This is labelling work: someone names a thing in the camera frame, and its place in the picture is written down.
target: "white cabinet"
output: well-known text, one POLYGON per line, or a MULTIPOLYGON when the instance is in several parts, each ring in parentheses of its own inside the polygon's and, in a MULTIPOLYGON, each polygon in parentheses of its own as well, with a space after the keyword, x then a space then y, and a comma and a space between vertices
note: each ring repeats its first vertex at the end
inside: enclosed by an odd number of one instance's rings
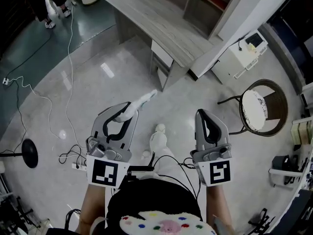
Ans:
POLYGON ((219 57, 212 71, 223 84, 227 83, 230 79, 238 79, 244 72, 255 66, 258 62, 258 57, 267 50, 267 45, 268 43, 264 37, 259 31, 255 30, 247 34, 239 42, 228 47, 219 57), (255 33, 259 34, 263 42, 256 49, 250 49, 246 43, 246 39, 255 33))

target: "white sneaker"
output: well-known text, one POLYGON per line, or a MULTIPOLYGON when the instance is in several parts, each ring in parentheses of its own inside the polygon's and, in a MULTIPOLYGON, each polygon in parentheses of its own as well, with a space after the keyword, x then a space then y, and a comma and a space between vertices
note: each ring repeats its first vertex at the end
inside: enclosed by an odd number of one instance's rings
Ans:
POLYGON ((157 131, 160 131, 160 132, 163 132, 165 134, 165 125, 160 123, 156 126, 156 132, 157 131))
POLYGON ((63 12, 64 16, 67 18, 70 15, 70 9, 67 8, 65 12, 63 12))
POLYGON ((45 23, 45 27, 47 29, 52 29, 55 26, 55 23, 53 21, 51 21, 50 23, 45 23))

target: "black shirt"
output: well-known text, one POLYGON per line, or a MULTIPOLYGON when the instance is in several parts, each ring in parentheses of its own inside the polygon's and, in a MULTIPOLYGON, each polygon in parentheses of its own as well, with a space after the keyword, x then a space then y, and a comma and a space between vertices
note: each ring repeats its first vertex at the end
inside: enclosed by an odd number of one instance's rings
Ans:
MULTIPOLYGON (((161 211, 166 214, 186 212, 201 218, 200 208, 193 194, 185 188, 159 179, 144 179, 127 183, 110 200, 108 227, 105 235, 124 235, 119 226, 123 216, 141 218, 143 211, 161 211)), ((59 229, 49 229, 47 235, 72 234, 59 229)))

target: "power strip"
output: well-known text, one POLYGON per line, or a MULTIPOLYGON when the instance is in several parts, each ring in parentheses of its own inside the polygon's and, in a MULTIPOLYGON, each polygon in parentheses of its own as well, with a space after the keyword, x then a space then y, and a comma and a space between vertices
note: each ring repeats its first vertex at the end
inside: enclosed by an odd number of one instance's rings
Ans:
POLYGON ((76 163, 72 163, 72 168, 75 170, 87 171, 87 166, 85 166, 84 164, 83 165, 78 164, 78 168, 76 168, 76 163))
POLYGON ((4 78, 2 84, 8 85, 9 84, 9 79, 8 78, 4 78))

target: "person's arm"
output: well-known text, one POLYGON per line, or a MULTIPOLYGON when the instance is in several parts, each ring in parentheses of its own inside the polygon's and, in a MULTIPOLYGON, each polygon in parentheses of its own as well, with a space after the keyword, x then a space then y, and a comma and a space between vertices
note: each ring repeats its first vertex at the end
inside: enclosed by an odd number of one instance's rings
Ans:
POLYGON ((206 222, 213 228, 214 218, 218 217, 228 228, 232 230, 231 216, 222 186, 206 188, 206 222))
POLYGON ((76 233, 89 235, 91 225, 105 215, 105 187, 88 185, 76 233))

